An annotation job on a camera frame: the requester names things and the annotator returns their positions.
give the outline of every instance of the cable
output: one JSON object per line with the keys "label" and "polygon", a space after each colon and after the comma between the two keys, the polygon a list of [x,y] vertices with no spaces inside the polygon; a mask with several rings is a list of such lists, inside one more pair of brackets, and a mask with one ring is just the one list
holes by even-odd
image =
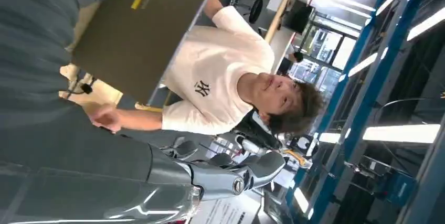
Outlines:
{"label": "cable", "polygon": [[423,101],[423,100],[440,100],[440,99],[444,99],[443,97],[439,97],[439,98],[426,98],[426,97],[418,97],[418,98],[405,98],[405,99],[400,99],[400,100],[395,100],[395,101],[391,101],[386,103],[385,105],[381,106],[380,108],[378,108],[378,110],[376,111],[376,113],[374,114],[373,117],[373,125],[376,124],[376,118],[377,118],[377,114],[383,109],[386,108],[389,105],[398,103],[398,102],[409,102],[409,101]]}
{"label": "cable", "polygon": [[[74,84],[73,90],[68,90],[68,95],[67,95],[67,98],[66,98],[66,99],[70,98],[70,96],[71,96],[72,94],[85,94],[85,93],[89,94],[89,93],[91,93],[91,92],[92,92],[92,86],[93,86],[94,83],[97,81],[97,78],[92,77],[90,84],[86,84],[86,83],[84,83],[84,84],[80,87],[80,88],[82,89],[81,92],[74,92],[74,89],[77,87],[77,85],[78,85],[79,82],[80,82],[79,79],[80,79],[80,78],[79,78],[79,76],[77,75],[77,77],[76,77],[76,83]],[[84,87],[84,85],[87,85],[87,86],[89,87],[88,92],[86,91],[86,88]]]}

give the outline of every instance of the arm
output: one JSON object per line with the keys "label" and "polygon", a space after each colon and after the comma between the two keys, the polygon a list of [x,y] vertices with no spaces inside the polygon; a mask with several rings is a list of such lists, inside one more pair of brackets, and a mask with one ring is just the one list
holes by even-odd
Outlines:
{"label": "arm", "polygon": [[234,34],[253,36],[255,39],[263,40],[256,31],[244,20],[233,6],[223,7],[219,0],[207,0],[204,13],[215,23],[215,25]]}
{"label": "arm", "polygon": [[90,103],[83,107],[91,122],[112,132],[121,128],[154,131],[162,127],[162,114],[143,110],[120,110],[113,105]]}
{"label": "arm", "polygon": [[207,17],[213,19],[215,14],[217,14],[222,8],[223,5],[219,0],[207,0],[207,4],[204,6],[204,13],[207,15]]}
{"label": "arm", "polygon": [[162,113],[144,110],[118,110],[121,126],[130,130],[155,131],[162,127]]}
{"label": "arm", "polygon": [[210,114],[201,113],[188,101],[180,101],[164,108],[162,113],[143,110],[120,110],[114,106],[101,105],[87,111],[91,122],[97,127],[105,127],[113,132],[122,127],[130,130],[155,131],[174,130],[206,135],[222,134],[236,124],[232,120],[222,120]]}

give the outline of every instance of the blue metal frame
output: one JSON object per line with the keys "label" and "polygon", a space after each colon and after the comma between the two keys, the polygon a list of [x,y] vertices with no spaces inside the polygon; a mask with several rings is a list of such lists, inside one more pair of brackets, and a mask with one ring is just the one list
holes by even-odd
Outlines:
{"label": "blue metal frame", "polygon": [[[376,6],[378,7],[382,2],[383,2],[383,0],[378,0],[376,3]],[[348,159],[351,156],[357,143],[361,140],[363,128],[365,127],[367,119],[369,117],[369,114],[372,111],[372,104],[376,100],[376,98],[383,86],[383,83],[388,75],[388,72],[389,72],[389,70],[390,70],[390,68],[398,54],[398,48],[400,48],[401,44],[403,43],[403,41],[406,38],[406,33],[407,33],[408,28],[412,22],[412,19],[415,16],[415,13],[417,11],[417,7],[418,7],[419,3],[420,3],[420,0],[410,0],[406,4],[405,8],[403,8],[403,10],[401,11],[401,18],[400,18],[400,20],[396,21],[396,22],[398,22],[398,24],[395,25],[394,32],[391,35],[390,39],[387,40],[387,43],[386,43],[386,45],[391,45],[391,47],[387,51],[386,57],[381,62],[380,62],[380,57],[383,53],[383,50],[384,50],[383,48],[386,47],[386,45],[379,49],[379,54],[377,56],[377,60],[371,66],[371,68],[373,68],[373,70],[374,70],[374,74],[373,74],[373,71],[370,70],[370,72],[368,74],[370,76],[367,77],[367,80],[366,80],[367,82],[369,82],[368,88],[361,90],[362,99],[357,99],[357,101],[354,104],[354,106],[356,107],[356,111],[352,112],[351,113],[352,115],[350,115],[348,117],[351,131],[347,138],[348,141],[346,141],[344,143],[345,159]],[[372,31],[372,24],[373,24],[373,22],[371,22],[368,26],[366,26],[364,28],[364,30],[362,31],[362,34],[359,37],[359,39],[357,40],[357,43],[354,47],[351,57],[348,60],[348,63],[346,64],[344,72],[346,72],[346,73],[349,72],[349,70],[354,65],[356,65],[356,63],[358,62],[360,55],[363,51],[363,48],[369,38],[370,32]],[[348,81],[348,79],[346,77],[345,80],[343,80],[342,82],[340,82],[338,84],[317,132],[324,132],[327,129],[327,127],[329,126],[329,124],[332,120],[332,116],[334,115],[336,108],[338,106],[338,102],[344,95],[344,90],[347,85],[347,81]],[[342,131],[340,142],[343,142],[345,140],[345,132],[346,131]],[[341,176],[342,172],[343,172],[343,169],[341,169],[340,171],[337,171],[336,175]],[[303,171],[303,170],[300,170],[297,172],[297,174],[294,178],[295,186],[294,186],[294,188],[292,188],[291,190],[288,191],[288,194],[286,196],[288,206],[292,206],[293,194],[294,194],[295,188],[297,188],[300,185],[301,181],[303,181],[304,174],[305,174],[305,171]],[[336,181],[328,176],[325,177],[325,181],[322,185],[320,195],[319,195],[319,197],[316,198],[315,204],[313,205],[313,207],[315,209],[315,213],[314,213],[312,219],[309,221],[310,223],[319,223],[321,221],[324,211],[329,204],[329,198],[332,195],[332,193],[334,192],[337,184],[338,184],[338,181]],[[294,217],[296,217],[296,213],[292,208],[291,208],[291,213]]]}

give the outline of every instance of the man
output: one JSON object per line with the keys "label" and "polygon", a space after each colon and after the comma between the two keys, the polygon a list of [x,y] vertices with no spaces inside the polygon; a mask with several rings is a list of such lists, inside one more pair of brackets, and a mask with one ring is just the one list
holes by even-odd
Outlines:
{"label": "man", "polygon": [[195,26],[165,84],[183,101],[162,113],[104,105],[90,114],[114,132],[176,130],[215,135],[233,129],[253,108],[273,132],[304,132],[321,106],[313,86],[270,74],[274,55],[234,7],[208,0],[204,13],[217,28]]}
{"label": "man", "polygon": [[288,59],[294,63],[300,63],[303,61],[303,53],[299,52],[294,45],[290,44],[286,50]]}

